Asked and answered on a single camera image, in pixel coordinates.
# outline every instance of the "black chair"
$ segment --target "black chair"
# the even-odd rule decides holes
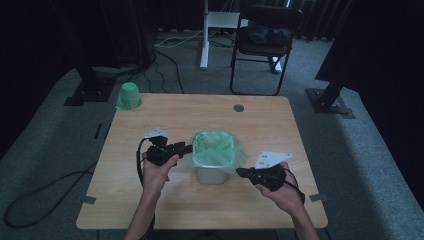
[[[246,22],[243,20],[248,21],[248,26],[241,26],[242,22]],[[302,12],[293,8],[257,5],[241,11],[237,23],[236,40],[231,58],[230,89],[233,94],[268,95],[238,92],[233,89],[236,60],[266,62],[271,65],[271,71],[276,71],[275,67],[280,59],[285,56],[280,82],[277,91],[272,95],[275,96],[280,92],[290,51],[292,49],[293,36],[296,34],[297,30],[299,30],[302,21]],[[237,58],[237,52],[244,55],[266,56],[268,60]]]

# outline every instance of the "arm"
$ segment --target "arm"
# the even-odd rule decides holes
[[[146,234],[156,210],[156,204],[160,198],[161,190],[165,182],[169,181],[168,173],[179,157],[175,155],[162,166],[144,161],[143,163],[143,193],[128,227],[125,240],[140,239]]]
[[[289,169],[286,162],[282,162],[283,168]],[[296,181],[291,174],[287,174],[286,181],[293,185],[296,185]],[[262,193],[264,197],[271,199],[277,204],[277,206],[287,212],[293,220],[294,229],[300,240],[308,239],[319,239],[318,234],[312,224],[311,218],[306,211],[299,194],[292,187],[287,184],[283,185],[280,189],[275,192],[271,192],[269,189],[262,185],[256,185],[256,188]]]

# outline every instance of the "forearm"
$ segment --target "forearm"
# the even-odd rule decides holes
[[[300,240],[315,240],[319,239],[317,231],[309,217],[306,209],[301,206],[294,214],[291,214],[294,229]]]
[[[140,239],[146,234],[156,210],[157,200],[142,196],[133,219],[128,228],[125,240]]]

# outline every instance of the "green cup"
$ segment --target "green cup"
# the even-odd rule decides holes
[[[137,84],[124,83],[119,92],[117,108],[129,110],[141,105],[141,96]]]

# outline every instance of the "plastic container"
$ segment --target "plastic container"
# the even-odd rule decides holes
[[[137,108],[141,105],[138,86],[133,82],[124,83],[119,92],[116,107],[123,110]]]
[[[202,184],[224,183],[246,159],[238,139],[226,131],[205,130],[193,137],[192,162]]]

